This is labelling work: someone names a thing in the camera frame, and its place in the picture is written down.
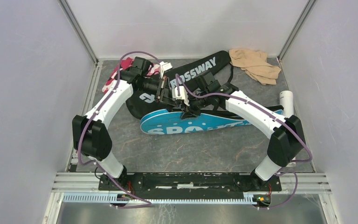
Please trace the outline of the blue Sport racket bag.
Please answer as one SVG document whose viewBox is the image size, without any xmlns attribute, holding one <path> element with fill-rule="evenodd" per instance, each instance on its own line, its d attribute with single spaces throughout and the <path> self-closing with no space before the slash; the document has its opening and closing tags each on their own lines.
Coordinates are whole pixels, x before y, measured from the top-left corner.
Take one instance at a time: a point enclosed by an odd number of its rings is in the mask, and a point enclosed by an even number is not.
<svg viewBox="0 0 358 224">
<path fill-rule="evenodd" d="M 151 135 L 196 133 L 228 127 L 248 126 L 251 123 L 227 110 L 201 110 L 198 117 L 182 119 L 181 110 L 161 109 L 145 115 L 140 122 L 142 132 Z"/>
</svg>

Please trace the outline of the black Crossway racket bag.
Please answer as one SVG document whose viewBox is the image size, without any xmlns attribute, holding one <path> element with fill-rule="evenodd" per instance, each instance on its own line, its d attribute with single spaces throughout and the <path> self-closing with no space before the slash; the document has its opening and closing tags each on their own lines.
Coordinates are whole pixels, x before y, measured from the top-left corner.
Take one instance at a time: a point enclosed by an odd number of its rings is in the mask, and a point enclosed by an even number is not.
<svg viewBox="0 0 358 224">
<path fill-rule="evenodd" d="M 227 66 L 230 61 L 231 58 L 229 53 L 221 50 L 192 63 L 170 69 L 164 72 L 164 75 L 168 77 L 170 86 L 175 87 L 175 75 L 178 74 L 185 82 L 186 86 L 191 91 L 194 91 L 197 89 L 197 85 L 193 79 L 198 74 L 204 71 L 209 71 L 213 75 L 216 75 L 220 70 Z M 137 119 L 141 119 L 151 112 L 169 108 L 166 104 L 156 102 L 153 94 L 146 93 L 142 90 L 134 92 L 134 94 L 126 100 L 125 104 L 130 114 Z"/>
</svg>

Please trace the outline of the white shuttlecock tube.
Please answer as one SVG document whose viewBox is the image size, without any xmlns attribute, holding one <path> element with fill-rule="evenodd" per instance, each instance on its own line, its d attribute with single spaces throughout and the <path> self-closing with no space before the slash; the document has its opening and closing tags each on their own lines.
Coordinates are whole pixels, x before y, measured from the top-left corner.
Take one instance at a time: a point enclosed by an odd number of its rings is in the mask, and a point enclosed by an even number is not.
<svg viewBox="0 0 358 224">
<path fill-rule="evenodd" d="M 294 115 L 294 95 L 291 91 L 282 91 L 279 94 L 280 105 L 283 106 L 283 116 L 289 118 Z"/>
</svg>

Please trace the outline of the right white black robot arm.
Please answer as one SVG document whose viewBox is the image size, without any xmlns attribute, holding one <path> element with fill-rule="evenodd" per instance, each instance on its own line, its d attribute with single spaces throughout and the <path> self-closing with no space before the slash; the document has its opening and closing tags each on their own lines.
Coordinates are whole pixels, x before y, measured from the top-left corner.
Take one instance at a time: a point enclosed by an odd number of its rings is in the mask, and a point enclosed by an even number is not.
<svg viewBox="0 0 358 224">
<path fill-rule="evenodd" d="M 271 177 L 293 162 L 302 149 L 312 159 L 305 143 L 302 123 L 297 116 L 279 115 L 246 96 L 230 82 L 221 85 L 209 72 L 196 76 L 200 95 L 190 90 L 179 75 L 175 76 L 175 80 L 177 86 L 173 88 L 173 93 L 179 97 L 191 96 L 190 110 L 217 105 L 246 119 L 269 139 L 267 156 L 251 172 L 250 183 L 255 190 L 265 189 Z"/>
</svg>

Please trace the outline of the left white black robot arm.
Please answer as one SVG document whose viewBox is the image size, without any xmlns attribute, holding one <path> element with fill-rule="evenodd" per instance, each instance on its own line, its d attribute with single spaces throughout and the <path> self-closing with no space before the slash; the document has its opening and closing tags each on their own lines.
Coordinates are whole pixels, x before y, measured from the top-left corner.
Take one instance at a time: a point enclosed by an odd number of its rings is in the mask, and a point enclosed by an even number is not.
<svg viewBox="0 0 358 224">
<path fill-rule="evenodd" d="M 164 72 L 172 65 L 160 62 L 160 79 L 149 77 L 151 61 L 135 57 L 132 66 L 117 70 L 112 86 L 101 100 L 85 115 L 76 115 L 72 120 L 74 149 L 79 154 L 78 162 L 83 164 L 81 156 L 88 157 L 110 177 L 110 184 L 116 190 L 123 190 L 128 184 L 126 168 L 112 152 L 112 139 L 108 127 L 120 107 L 135 91 L 143 90 L 162 99 L 169 92 L 167 76 Z"/>
</svg>

